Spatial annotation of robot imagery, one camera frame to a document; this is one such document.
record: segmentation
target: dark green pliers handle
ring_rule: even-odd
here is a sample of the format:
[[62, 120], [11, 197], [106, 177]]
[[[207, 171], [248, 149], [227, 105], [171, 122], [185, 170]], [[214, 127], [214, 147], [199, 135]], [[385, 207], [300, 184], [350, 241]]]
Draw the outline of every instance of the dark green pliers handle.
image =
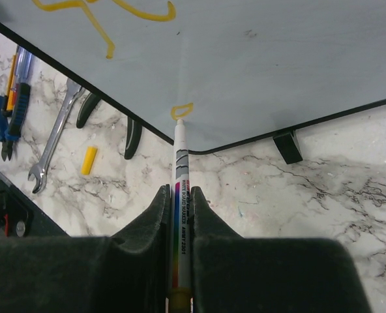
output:
[[[99, 96], [96, 96], [93, 93], [87, 96], [77, 116], [77, 122], [76, 122], [77, 128], [84, 127], [87, 120], [89, 119], [89, 116], [91, 115], [91, 112], [93, 112], [93, 110], [96, 108], [97, 104], [101, 100], [102, 99]], [[135, 155], [136, 149], [140, 144], [142, 126], [139, 123], [135, 122], [130, 117], [128, 117], [128, 125], [126, 127], [127, 127], [126, 145], [125, 145], [125, 154], [123, 157], [125, 158], [125, 160], [130, 160]]]

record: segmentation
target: black device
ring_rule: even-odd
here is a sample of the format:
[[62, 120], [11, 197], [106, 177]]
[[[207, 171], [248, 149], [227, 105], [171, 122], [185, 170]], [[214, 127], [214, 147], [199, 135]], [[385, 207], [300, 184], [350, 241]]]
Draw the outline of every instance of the black device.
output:
[[[190, 195], [194, 311], [371, 312], [328, 239], [244, 239]], [[170, 187], [112, 237], [0, 240], [0, 312], [165, 312]]]
[[67, 234], [14, 185], [0, 180], [0, 227], [5, 235], [64, 236]]

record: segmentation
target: metal wrench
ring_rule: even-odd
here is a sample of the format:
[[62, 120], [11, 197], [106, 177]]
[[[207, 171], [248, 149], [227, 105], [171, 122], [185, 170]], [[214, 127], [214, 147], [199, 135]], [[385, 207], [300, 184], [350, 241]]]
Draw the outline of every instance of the metal wrench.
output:
[[58, 139], [60, 138], [67, 118], [70, 115], [71, 107], [75, 101], [84, 93], [84, 91], [85, 89], [83, 87], [72, 81], [70, 78], [67, 79], [67, 93], [65, 95], [60, 112], [58, 113], [57, 119], [55, 120], [50, 137], [48, 138], [47, 145], [45, 146], [41, 159], [38, 161], [38, 163], [31, 167], [28, 173], [28, 180], [32, 175], [34, 175], [37, 179], [37, 184], [32, 190], [33, 194], [37, 194], [45, 188], [47, 183], [46, 174], [48, 171], [48, 166], [50, 165], [51, 157], [54, 153], [55, 147], [57, 146]]

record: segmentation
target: yellow marker drawing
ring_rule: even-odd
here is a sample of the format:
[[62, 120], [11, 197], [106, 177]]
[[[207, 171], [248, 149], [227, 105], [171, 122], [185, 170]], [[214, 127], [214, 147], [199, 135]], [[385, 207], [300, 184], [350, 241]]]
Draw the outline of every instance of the yellow marker drawing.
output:
[[121, 8], [124, 8], [128, 12], [131, 12], [133, 15], [135, 15], [139, 18], [143, 18], [144, 20], [150, 20], [150, 21], [155, 21], [155, 22], [168, 22], [168, 21], [175, 19], [175, 7], [174, 7], [173, 3], [169, 2], [169, 1], [167, 2], [167, 6], [168, 6], [168, 14], [167, 15], [155, 15], [155, 14], [142, 12], [142, 11], [139, 11], [136, 8], [130, 6], [129, 4], [127, 4], [126, 2], [124, 2], [122, 0], [112, 0], [112, 1], [114, 3], [116, 3], [117, 5], [119, 5]]
[[61, 10], [64, 8], [82, 8], [87, 18], [89, 18], [90, 22], [93, 24], [95, 29], [102, 35], [104, 41], [106, 41], [106, 43], [108, 44], [108, 52], [106, 54], [106, 58], [111, 59], [113, 57], [113, 51], [115, 51], [115, 44], [112, 40], [110, 40], [108, 34], [106, 34], [102, 26], [100, 26], [99, 22], [96, 20], [95, 16], [90, 11], [89, 7], [83, 2], [83, 0], [63, 1], [54, 3], [52, 5], [43, 5], [39, 0], [32, 1], [38, 8], [48, 12]]
[[[95, 3], [98, 0], [86, 0], [88, 3]], [[155, 22], [168, 22], [174, 20], [175, 18], [175, 7], [173, 3], [167, 2], [168, 5], [168, 14], [167, 15], [155, 15], [146, 12], [142, 12], [129, 5], [128, 3], [122, 0], [112, 0], [114, 3], [119, 5], [121, 8], [127, 10], [133, 15], [143, 18], [144, 20], [151, 20]], [[57, 3], [53, 3], [51, 5], [44, 5], [40, 2], [40, 0], [32, 0], [34, 4], [40, 8], [41, 10], [52, 12], [56, 10], [63, 10], [65, 8], [81, 8], [86, 14], [87, 18], [89, 18], [90, 22], [93, 24], [95, 29], [102, 35], [102, 38], [108, 44], [108, 52], [106, 54], [107, 59], [113, 58], [113, 52], [115, 51], [115, 44], [109, 38], [108, 34], [103, 30], [102, 26], [100, 26], [99, 22], [96, 20], [93, 13], [90, 11], [89, 7], [85, 4], [83, 0], [66, 0]]]
[[[182, 109], [187, 109], [187, 110], [184, 111], [181, 114], [176, 114], [177, 110], [182, 110]], [[176, 121], [176, 120], [178, 120], [178, 119], [180, 119], [180, 118], [182, 118], [184, 116], [187, 116], [188, 114], [192, 113], [192, 111], [193, 111], [193, 102], [185, 104], [184, 106], [174, 106], [171, 109], [171, 117], [173, 118], [174, 121]]]

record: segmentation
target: marker barrel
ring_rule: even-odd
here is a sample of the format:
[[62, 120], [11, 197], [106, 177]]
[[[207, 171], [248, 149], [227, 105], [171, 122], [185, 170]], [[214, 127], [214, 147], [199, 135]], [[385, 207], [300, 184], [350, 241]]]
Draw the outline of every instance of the marker barrel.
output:
[[178, 120], [175, 127], [172, 176], [169, 311], [190, 312], [190, 181], [185, 126], [182, 120]]

